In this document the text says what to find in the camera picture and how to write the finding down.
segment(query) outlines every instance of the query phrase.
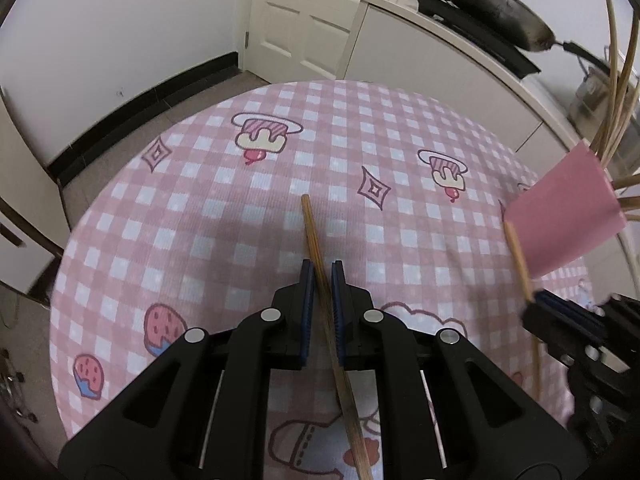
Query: gas stove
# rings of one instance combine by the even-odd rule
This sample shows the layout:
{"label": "gas stove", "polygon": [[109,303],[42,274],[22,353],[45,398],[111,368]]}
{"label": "gas stove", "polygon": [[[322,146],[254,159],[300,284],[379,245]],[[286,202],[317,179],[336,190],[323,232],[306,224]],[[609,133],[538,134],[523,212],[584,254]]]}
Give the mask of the gas stove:
{"label": "gas stove", "polygon": [[500,62],[518,79],[540,69],[513,44],[484,23],[443,0],[418,0],[418,12],[433,18]]}

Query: door handle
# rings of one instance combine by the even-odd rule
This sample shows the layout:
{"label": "door handle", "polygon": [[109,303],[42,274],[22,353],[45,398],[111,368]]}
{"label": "door handle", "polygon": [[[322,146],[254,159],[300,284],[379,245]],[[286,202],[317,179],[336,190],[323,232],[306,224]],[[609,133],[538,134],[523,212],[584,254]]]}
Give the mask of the door handle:
{"label": "door handle", "polygon": [[9,228],[4,224],[0,224],[0,235],[9,240],[16,247],[24,247],[24,242],[20,240],[20,237],[14,234],[14,232],[9,231]]}

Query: wok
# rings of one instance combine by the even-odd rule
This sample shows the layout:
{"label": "wok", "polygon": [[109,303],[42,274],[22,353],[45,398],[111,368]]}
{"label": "wok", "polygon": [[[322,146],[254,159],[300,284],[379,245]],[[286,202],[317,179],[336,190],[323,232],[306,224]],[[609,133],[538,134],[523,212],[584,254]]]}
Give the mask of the wok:
{"label": "wok", "polygon": [[566,52],[589,61],[609,75],[607,63],[573,41],[560,43],[542,18],[520,0],[450,1],[523,50],[542,52],[560,45]]}

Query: wooden chopstick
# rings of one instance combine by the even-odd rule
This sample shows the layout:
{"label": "wooden chopstick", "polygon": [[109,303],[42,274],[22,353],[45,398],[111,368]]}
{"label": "wooden chopstick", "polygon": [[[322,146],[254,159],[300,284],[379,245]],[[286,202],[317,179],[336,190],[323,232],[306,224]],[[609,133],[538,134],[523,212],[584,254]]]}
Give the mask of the wooden chopstick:
{"label": "wooden chopstick", "polygon": [[[533,303],[533,288],[531,286],[531,278],[527,261],[522,252],[520,241],[515,227],[510,222],[504,223],[504,237],[507,239],[507,245],[511,250],[513,261],[516,265],[516,272],[520,280],[520,286],[525,300]],[[540,362],[540,343],[538,338],[531,335],[531,353],[533,355],[533,399],[540,402],[542,395],[542,363]]]}
{"label": "wooden chopstick", "polygon": [[616,90],[616,105],[613,123],[616,131],[618,126],[620,125],[620,118],[622,117],[622,110],[624,109],[625,105],[625,97],[629,85],[629,78],[631,78],[631,71],[633,70],[634,61],[636,58],[639,26],[640,23],[638,22],[638,14],[634,11],[634,16],[631,22],[631,35],[629,36],[629,45],[626,48],[625,65],[622,67],[622,73],[620,74],[620,78],[618,79],[618,89]]}
{"label": "wooden chopstick", "polygon": [[613,0],[606,0],[607,14],[609,16],[609,102],[607,104],[607,126],[604,129],[600,145],[598,147],[598,158],[602,161],[602,155],[609,144],[609,139],[615,128],[615,104],[618,90],[618,31],[616,29],[616,13]]}
{"label": "wooden chopstick", "polygon": [[633,211],[640,209],[640,196],[622,196],[618,199],[622,211]]}
{"label": "wooden chopstick", "polygon": [[636,186],[637,184],[640,184],[640,173],[624,176],[623,178],[614,180],[611,183],[611,186],[613,189],[622,189],[623,187]]}
{"label": "wooden chopstick", "polygon": [[598,155],[598,149],[600,148],[600,143],[602,142],[602,136],[604,135],[604,130],[606,129],[606,127],[607,127],[607,118],[605,117],[600,123],[600,126],[598,127],[598,132],[596,133],[595,137],[593,137],[593,140],[589,145],[589,149],[596,155]]}
{"label": "wooden chopstick", "polygon": [[334,372],[335,387],[338,390],[338,400],[340,401],[342,418],[344,419],[347,437],[349,438],[351,452],[353,453],[353,461],[360,480],[373,480],[371,466],[369,465],[369,455],[367,454],[367,448],[362,436],[362,428],[360,427],[360,419],[358,418],[358,409],[353,397],[351,382],[347,372],[345,372],[343,368],[340,368],[338,362],[338,354],[335,349],[331,288],[326,273],[324,272],[324,263],[318,241],[318,232],[316,232],[316,222],[314,221],[314,214],[311,209],[311,200],[309,199],[309,195],[306,194],[302,196],[302,213],[305,218],[306,243],[309,247],[311,261],[316,271],[316,284],[318,286],[321,306],[320,316],[327,346],[329,347],[331,368]]}
{"label": "wooden chopstick", "polygon": [[524,299],[529,303],[533,303],[533,288],[531,286],[531,278],[529,277],[529,269],[527,268],[527,261],[524,258],[520,241],[516,229],[511,222],[504,223],[504,237],[507,238],[507,245],[511,250],[513,261],[516,265],[516,272],[520,280],[520,286]]}
{"label": "wooden chopstick", "polygon": [[602,167],[606,168],[611,159],[616,153],[620,142],[622,142],[622,137],[625,136],[626,129],[631,122],[631,117],[633,117],[634,111],[636,110],[636,104],[638,103],[638,99],[640,98],[640,80],[636,85],[636,89],[634,90],[634,94],[631,97],[631,102],[629,106],[626,108],[626,113],[622,119],[622,122],[619,124],[618,129],[616,131],[615,138],[613,142],[610,143],[609,147],[606,149],[604,156],[602,158]]}

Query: table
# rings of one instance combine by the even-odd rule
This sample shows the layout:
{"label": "table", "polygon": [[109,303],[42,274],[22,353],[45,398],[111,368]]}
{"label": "table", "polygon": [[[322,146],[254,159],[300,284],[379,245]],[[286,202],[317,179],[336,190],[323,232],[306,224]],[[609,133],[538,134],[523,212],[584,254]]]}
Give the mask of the table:
{"label": "table", "polygon": [[[536,176],[481,125],[433,99],[363,82],[258,88],[175,124],[133,158],[74,230],[52,296],[50,360],[69,436],[187,328],[235,327],[297,281],[311,196],[327,267],[416,330],[451,326],[524,389],[530,336],[501,225]],[[537,286],[588,299],[578,260]],[[572,409],[543,357],[544,408]],[[352,377],[382,477],[372,372]],[[326,346],[275,371],[265,478],[356,478]]]}

